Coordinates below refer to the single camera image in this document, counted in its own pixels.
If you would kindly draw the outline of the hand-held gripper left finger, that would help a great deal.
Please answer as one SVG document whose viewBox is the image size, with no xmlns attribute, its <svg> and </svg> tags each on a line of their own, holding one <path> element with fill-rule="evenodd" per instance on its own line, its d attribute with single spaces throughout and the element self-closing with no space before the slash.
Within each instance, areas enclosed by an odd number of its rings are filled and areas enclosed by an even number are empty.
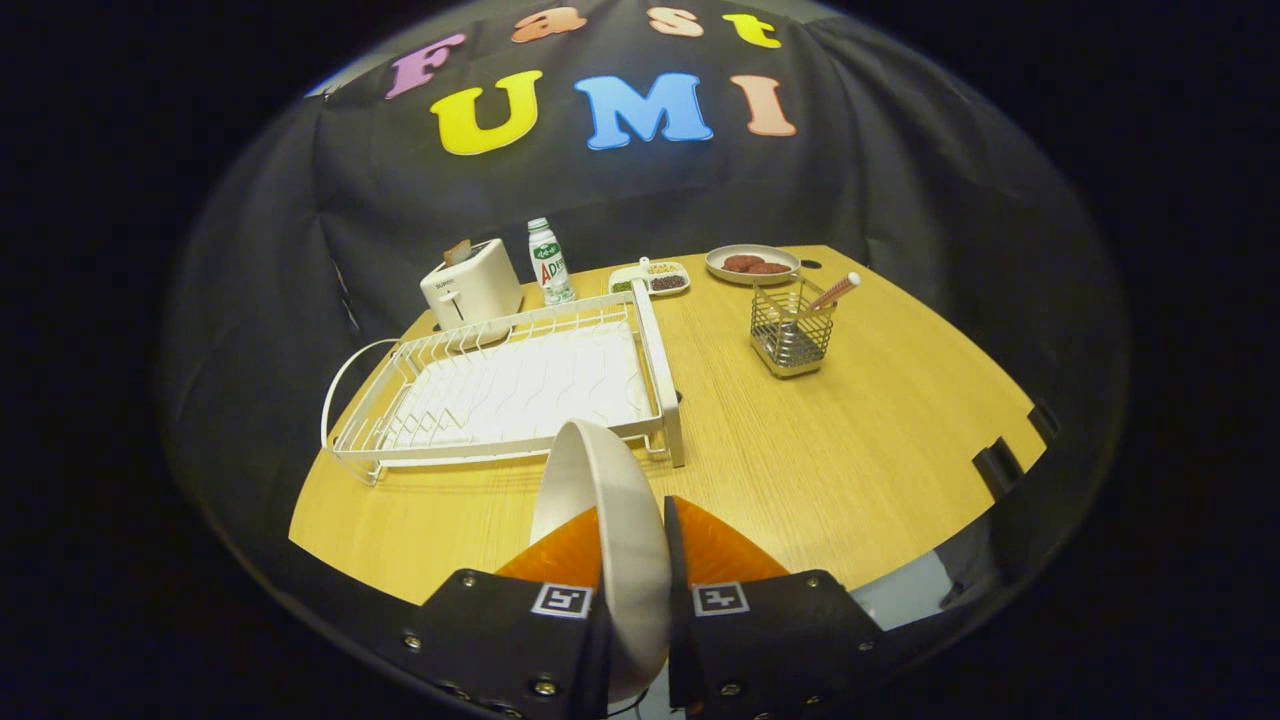
<svg viewBox="0 0 1280 720">
<path fill-rule="evenodd" d="M 595 509 L 503 571 L 460 569 L 404 606 L 375 651 L 393 667 L 495 719 L 602 719 L 613 646 Z"/>
</svg>

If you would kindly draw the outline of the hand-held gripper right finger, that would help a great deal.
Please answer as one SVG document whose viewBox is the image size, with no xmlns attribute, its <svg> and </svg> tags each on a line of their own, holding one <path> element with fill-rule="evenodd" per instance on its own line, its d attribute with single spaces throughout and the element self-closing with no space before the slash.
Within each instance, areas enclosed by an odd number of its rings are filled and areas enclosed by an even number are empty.
<svg viewBox="0 0 1280 720">
<path fill-rule="evenodd" d="M 882 630 L 828 571 L 692 579 L 695 514 L 664 498 L 669 707 L 686 719 L 832 719 L 887 682 Z"/>
</svg>

